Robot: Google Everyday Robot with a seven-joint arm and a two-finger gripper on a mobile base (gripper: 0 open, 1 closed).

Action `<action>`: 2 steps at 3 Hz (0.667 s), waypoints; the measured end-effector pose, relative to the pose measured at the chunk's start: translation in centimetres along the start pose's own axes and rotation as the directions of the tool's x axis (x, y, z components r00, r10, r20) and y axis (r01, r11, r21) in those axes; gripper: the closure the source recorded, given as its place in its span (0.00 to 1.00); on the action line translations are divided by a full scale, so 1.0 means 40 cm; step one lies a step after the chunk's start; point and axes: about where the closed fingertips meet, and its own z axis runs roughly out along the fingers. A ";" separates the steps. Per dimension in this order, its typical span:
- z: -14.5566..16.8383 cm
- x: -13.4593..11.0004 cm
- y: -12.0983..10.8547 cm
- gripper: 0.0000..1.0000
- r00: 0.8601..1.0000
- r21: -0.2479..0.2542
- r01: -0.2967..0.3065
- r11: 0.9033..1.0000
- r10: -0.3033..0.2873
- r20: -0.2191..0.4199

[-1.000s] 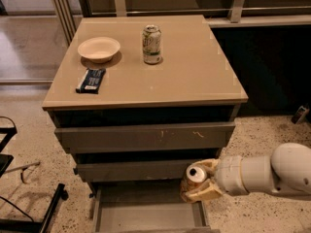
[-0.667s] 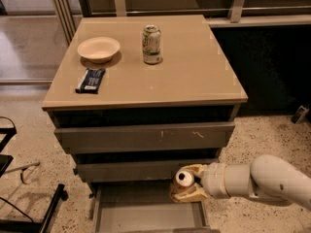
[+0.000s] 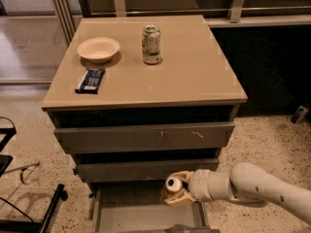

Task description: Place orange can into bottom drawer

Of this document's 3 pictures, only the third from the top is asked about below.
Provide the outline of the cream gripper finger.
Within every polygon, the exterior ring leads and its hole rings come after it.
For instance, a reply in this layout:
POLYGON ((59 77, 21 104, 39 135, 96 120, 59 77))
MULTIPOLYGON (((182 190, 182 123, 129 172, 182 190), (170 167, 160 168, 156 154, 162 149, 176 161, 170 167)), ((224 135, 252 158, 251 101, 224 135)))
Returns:
POLYGON ((188 183, 193 174, 193 171, 180 171, 173 173, 173 176, 178 177, 182 182, 188 183))
POLYGON ((164 189, 161 192, 161 201, 167 206, 176 207, 191 205, 195 202, 195 199, 184 188, 178 192, 170 192, 164 189))

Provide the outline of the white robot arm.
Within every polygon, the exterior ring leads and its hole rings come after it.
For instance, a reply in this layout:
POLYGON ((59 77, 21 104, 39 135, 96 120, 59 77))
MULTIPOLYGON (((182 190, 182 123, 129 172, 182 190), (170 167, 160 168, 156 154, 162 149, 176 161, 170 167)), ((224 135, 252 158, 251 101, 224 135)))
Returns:
POLYGON ((229 171, 180 171, 165 181, 161 200, 168 206, 186 206, 217 200, 248 207, 272 203, 311 224, 311 191, 286 183, 248 162, 229 171))

